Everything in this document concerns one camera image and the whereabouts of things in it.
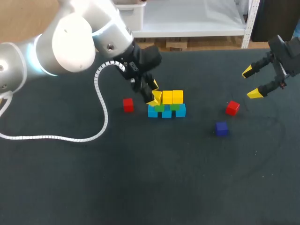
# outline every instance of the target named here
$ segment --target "toy block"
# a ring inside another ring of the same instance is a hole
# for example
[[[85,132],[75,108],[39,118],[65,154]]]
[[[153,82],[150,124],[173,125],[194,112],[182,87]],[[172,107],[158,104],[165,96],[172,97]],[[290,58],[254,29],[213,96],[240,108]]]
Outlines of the toy block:
[[[226,122],[216,123],[216,135],[217,136],[226,136],[228,135],[228,127]]]
[[[162,112],[162,118],[172,118],[172,111],[169,105],[165,106],[165,111]]]
[[[149,118],[157,118],[158,117],[158,112],[154,110],[154,107],[149,105],[148,106],[148,117]]]
[[[238,113],[239,109],[240,109],[240,104],[231,101],[226,108],[226,114],[230,116],[235,116]]]
[[[173,104],[173,91],[172,90],[164,90],[163,91],[163,104],[164,105],[172,105]]]
[[[173,104],[183,104],[183,91],[174,90],[173,91]]]
[[[178,111],[180,109],[180,104],[170,105],[171,111]]]
[[[161,105],[161,99],[162,99],[163,93],[158,90],[153,90],[152,94],[153,94],[154,98],[157,100],[158,105]]]
[[[132,98],[127,98],[123,100],[124,112],[131,113],[134,111],[133,100]]]
[[[181,104],[179,110],[176,111],[176,117],[186,116],[186,104]]]
[[[164,112],[165,111],[165,105],[157,105],[154,107],[154,111],[156,112]]]

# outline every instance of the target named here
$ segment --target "white storage bin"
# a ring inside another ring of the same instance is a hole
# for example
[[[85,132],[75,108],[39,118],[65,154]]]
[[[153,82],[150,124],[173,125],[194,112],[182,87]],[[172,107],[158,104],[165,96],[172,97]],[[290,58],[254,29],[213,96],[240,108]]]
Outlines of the white storage bin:
[[[133,5],[116,5],[125,24],[131,30],[142,30],[146,2]]]

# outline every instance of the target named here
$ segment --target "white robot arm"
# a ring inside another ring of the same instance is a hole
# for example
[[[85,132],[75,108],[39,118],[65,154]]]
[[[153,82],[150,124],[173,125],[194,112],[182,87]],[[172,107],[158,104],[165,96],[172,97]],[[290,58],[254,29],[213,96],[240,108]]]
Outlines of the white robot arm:
[[[146,103],[157,84],[148,73],[161,56],[154,46],[141,50],[111,0],[58,0],[60,10],[45,32],[31,40],[0,44],[0,94],[17,92],[27,81],[88,69],[95,48],[125,65],[120,70]]]

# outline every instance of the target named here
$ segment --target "light blue cube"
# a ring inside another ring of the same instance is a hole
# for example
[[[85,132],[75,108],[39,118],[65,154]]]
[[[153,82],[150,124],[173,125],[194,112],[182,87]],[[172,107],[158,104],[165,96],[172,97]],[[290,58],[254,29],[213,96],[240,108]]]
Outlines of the light blue cube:
[[[157,118],[158,112],[154,110],[154,107],[149,105],[148,106],[148,118]]]
[[[172,111],[169,105],[165,105],[165,111],[162,112],[162,118],[172,118]]]
[[[181,104],[179,110],[176,111],[176,117],[186,116],[186,104]]]

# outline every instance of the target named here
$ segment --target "dark gray mat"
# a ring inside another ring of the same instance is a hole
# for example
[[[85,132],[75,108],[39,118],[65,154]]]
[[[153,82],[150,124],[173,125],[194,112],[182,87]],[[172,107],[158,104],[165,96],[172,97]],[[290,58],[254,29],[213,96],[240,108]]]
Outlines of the dark gray mat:
[[[241,72],[264,50],[164,53],[162,90],[184,90],[187,117],[148,119],[114,68],[101,74],[109,127],[96,141],[0,140],[2,225],[300,224],[300,77],[264,99],[273,70]],[[94,68],[27,84],[0,119],[8,135],[83,138],[102,127]],[[122,112],[133,98],[135,112]],[[225,115],[230,100],[241,104]],[[215,137],[216,121],[230,135]]]

